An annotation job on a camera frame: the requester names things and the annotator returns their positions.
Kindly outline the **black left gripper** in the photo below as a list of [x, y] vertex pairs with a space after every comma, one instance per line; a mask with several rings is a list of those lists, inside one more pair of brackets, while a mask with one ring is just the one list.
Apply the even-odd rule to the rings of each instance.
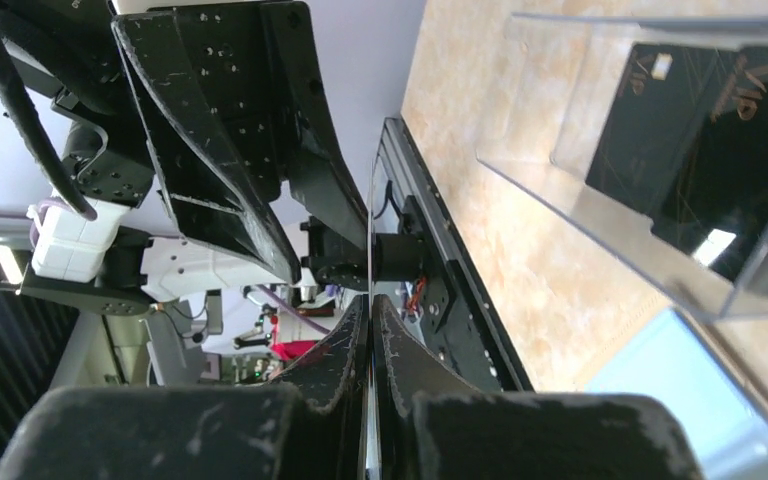
[[113, 33], [186, 239], [298, 281], [271, 207], [288, 183], [311, 216], [366, 247], [367, 208], [340, 149], [305, 2], [161, 7], [117, 16]]

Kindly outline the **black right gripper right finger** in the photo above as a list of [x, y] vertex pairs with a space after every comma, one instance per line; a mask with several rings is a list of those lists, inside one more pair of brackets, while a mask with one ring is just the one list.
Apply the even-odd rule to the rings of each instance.
[[487, 392], [371, 304], [386, 479], [699, 479], [678, 420], [638, 394]]

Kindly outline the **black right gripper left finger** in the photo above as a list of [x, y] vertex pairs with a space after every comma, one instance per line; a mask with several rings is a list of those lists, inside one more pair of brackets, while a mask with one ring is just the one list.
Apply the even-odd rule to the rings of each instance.
[[368, 299], [254, 386], [62, 388], [0, 460], [0, 479], [359, 479]]

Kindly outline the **beige leather card holder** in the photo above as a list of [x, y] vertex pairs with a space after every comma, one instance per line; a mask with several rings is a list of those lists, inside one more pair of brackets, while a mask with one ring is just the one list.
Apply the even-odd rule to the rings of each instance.
[[600, 336], [573, 384], [659, 400], [708, 479], [768, 479], [768, 318], [699, 324], [661, 294], [635, 306]]

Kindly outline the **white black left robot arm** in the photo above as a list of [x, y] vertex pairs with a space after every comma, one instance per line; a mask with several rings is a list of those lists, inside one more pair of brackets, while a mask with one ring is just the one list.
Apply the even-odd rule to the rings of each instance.
[[24, 295], [130, 316], [417, 274], [371, 230], [305, 1], [0, 1], [0, 100], [51, 188]]

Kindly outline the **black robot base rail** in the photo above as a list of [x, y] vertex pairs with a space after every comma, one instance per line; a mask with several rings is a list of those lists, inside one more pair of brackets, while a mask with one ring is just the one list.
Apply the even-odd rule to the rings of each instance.
[[385, 281], [404, 326], [443, 364], [485, 391], [530, 391], [528, 373], [431, 178], [406, 122], [383, 122], [370, 187], [372, 228], [410, 235], [416, 275]]

